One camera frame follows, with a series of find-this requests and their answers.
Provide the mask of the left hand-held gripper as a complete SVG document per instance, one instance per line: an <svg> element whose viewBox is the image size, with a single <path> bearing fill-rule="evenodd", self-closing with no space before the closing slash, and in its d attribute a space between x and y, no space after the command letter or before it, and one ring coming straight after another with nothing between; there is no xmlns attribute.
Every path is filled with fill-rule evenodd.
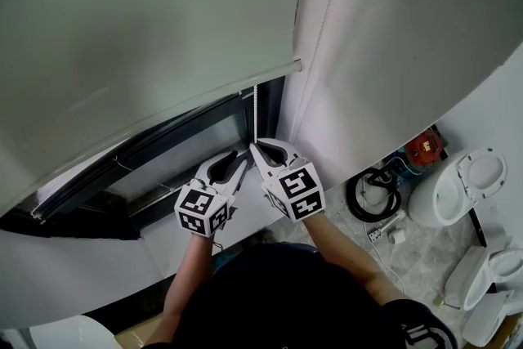
<svg viewBox="0 0 523 349"><path fill-rule="evenodd" d="M199 166L196 179L181 188L174 204L181 229L213 236L231 218L234 194L248 169L248 158L237 155L232 150L212 156Z"/></svg>

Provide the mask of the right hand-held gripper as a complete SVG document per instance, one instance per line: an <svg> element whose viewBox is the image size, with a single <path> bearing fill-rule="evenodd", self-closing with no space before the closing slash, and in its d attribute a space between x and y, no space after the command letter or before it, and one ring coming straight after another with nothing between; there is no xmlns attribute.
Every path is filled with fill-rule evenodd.
<svg viewBox="0 0 523 349"><path fill-rule="evenodd" d="M297 148L274 138L260 138L249 146L271 204L291 221L303 221L325 210L324 189L313 163L292 167L304 157Z"/></svg>

